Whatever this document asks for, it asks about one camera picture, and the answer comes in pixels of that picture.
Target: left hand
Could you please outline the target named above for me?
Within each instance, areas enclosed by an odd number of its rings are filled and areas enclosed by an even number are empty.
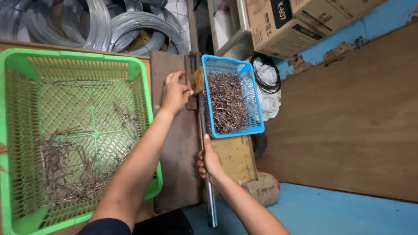
[[[189,96],[194,93],[190,87],[178,82],[179,77],[183,76],[184,73],[184,71],[179,71],[166,77],[161,109],[168,111],[173,116],[184,107],[189,100]]]

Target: wooden table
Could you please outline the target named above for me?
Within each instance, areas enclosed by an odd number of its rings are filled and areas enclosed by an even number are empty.
[[[146,75],[151,94],[151,74],[150,74],[150,58],[148,56],[136,56],[129,54],[120,54],[113,52],[97,52],[90,49],[78,49],[65,46],[53,46],[39,43],[25,43],[16,41],[2,41],[0,40],[0,52],[9,48],[26,48],[26,49],[40,49],[52,51],[75,51],[84,53],[100,53],[105,55],[115,56],[131,56],[140,59],[146,68]],[[212,141],[212,148],[219,154],[222,166],[225,168],[227,174],[236,182],[245,184],[250,181],[257,180],[257,171],[255,167],[254,154],[252,151],[252,144],[249,135],[215,139]],[[138,214],[137,222],[147,220],[156,216],[154,212],[153,199],[144,202]],[[62,230],[53,232],[51,234],[73,235],[79,232],[87,222],[73,225]]]

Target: blue painted wall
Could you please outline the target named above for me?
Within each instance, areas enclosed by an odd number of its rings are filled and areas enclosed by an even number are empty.
[[[418,204],[312,187],[280,184],[280,198],[268,209],[292,235],[417,235]],[[217,201],[218,227],[207,226],[205,205],[184,212],[198,235],[242,235],[232,209]]]
[[[306,62],[311,62],[313,65],[319,64],[327,51],[337,47],[343,41],[354,43],[359,36],[371,40],[405,25],[417,5],[418,0],[390,0],[374,9],[370,14],[300,52],[299,55],[302,55]],[[282,80],[286,78],[286,72],[293,73],[293,66],[288,66],[287,61],[277,58],[274,60]]]

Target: tiled wall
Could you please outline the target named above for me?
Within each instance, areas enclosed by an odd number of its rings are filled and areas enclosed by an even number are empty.
[[[189,39],[189,51],[191,50],[190,46],[190,28],[189,28],[189,17],[187,15],[187,0],[168,0],[166,9],[171,11],[175,16],[177,16],[178,21],[183,26],[184,30],[187,33],[187,38]]]

